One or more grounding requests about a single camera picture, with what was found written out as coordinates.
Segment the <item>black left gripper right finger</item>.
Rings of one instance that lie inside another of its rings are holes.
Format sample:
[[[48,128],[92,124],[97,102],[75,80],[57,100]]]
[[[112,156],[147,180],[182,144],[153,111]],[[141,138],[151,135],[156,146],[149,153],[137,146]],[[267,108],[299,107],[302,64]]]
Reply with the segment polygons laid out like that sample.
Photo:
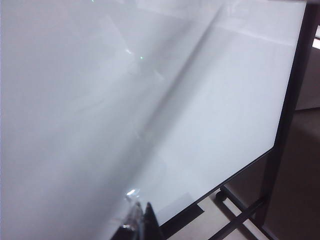
[[[164,240],[156,215],[150,202],[147,203],[144,213],[144,239]]]

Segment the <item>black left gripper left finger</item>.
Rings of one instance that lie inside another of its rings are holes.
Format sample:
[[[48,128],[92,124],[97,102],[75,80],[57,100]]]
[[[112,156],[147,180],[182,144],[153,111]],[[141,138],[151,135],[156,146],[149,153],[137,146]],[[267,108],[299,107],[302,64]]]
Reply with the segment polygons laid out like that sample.
[[[130,204],[128,214],[112,236],[112,240],[143,240],[144,211],[137,192],[127,192],[125,199]]]

